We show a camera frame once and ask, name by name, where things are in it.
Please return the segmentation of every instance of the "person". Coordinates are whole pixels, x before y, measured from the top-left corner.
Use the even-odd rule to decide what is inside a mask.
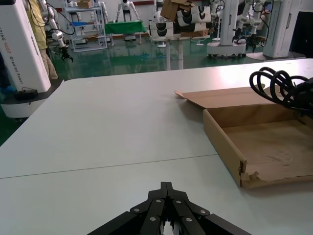
[[[4,59],[0,52],[0,92],[2,94],[13,93],[15,89],[11,87],[11,82],[9,80],[9,74],[6,69]]]
[[[54,68],[54,65],[46,53],[47,43],[45,34],[45,23],[41,16],[37,0],[28,0],[28,9],[26,10],[26,12],[31,28],[33,29],[33,33],[49,79],[58,79],[58,75]]]

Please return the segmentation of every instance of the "blue pants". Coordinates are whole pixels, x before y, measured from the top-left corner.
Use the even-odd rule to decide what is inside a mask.
[[[8,71],[5,67],[4,59],[0,52],[0,88],[7,88],[11,86]]]

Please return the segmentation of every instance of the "cardboard on shelf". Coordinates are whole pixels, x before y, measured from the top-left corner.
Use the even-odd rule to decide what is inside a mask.
[[[190,11],[191,7],[195,7],[192,0],[165,0],[161,16],[174,22],[177,17],[176,14],[179,10]]]
[[[79,8],[91,8],[92,7],[92,1],[91,0],[80,0],[77,2],[77,6]]]
[[[205,133],[238,186],[313,181],[313,119],[250,87],[175,93],[205,109]]]

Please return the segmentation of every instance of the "humanoid robot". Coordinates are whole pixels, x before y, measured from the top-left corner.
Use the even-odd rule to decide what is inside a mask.
[[[161,16],[164,0],[154,0],[154,15],[157,23],[166,22],[166,19]]]
[[[138,15],[138,12],[135,8],[134,3],[132,1],[123,0],[122,2],[118,4],[118,10],[117,10],[117,16],[116,16],[115,22],[118,22],[118,17],[119,17],[121,9],[123,9],[124,22],[132,21],[131,9],[134,11],[135,15],[137,16],[137,19],[140,20],[140,17]],[[130,41],[130,40],[135,40],[135,39],[136,39],[135,34],[124,35],[125,41]]]

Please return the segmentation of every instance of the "coiled black cable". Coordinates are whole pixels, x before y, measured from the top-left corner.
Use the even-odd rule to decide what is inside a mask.
[[[261,77],[270,79],[270,95],[262,87]],[[303,83],[296,85],[295,80],[302,80]],[[289,76],[283,70],[275,71],[268,67],[263,67],[250,76],[251,88],[263,98],[276,104],[280,104],[288,109],[301,111],[306,115],[313,115],[313,78],[307,79],[303,76]],[[283,99],[280,99],[276,93],[275,87],[279,86],[279,93]]]

